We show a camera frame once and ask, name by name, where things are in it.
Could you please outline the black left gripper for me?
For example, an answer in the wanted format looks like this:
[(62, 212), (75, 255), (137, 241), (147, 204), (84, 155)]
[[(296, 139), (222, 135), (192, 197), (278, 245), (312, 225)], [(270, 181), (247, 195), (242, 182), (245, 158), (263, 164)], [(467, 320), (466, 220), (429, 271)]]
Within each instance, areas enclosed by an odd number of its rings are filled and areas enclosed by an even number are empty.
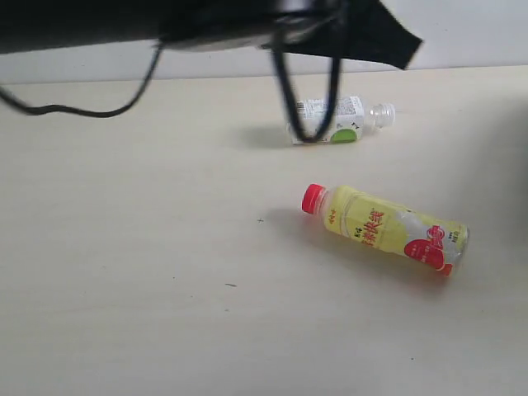
[(381, 1), (339, 1), (332, 20), (283, 50), (325, 58), (339, 50), (343, 59), (406, 69), (421, 45)]

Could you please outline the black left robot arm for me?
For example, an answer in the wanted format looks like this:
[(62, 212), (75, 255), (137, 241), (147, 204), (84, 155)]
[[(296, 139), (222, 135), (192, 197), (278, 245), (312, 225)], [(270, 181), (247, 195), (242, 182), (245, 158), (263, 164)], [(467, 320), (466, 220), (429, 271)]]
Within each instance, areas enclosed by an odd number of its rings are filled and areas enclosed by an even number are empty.
[(360, 60), (405, 69), (422, 45), (381, 1), (3, 1), (1, 52), (156, 40), (208, 52)]

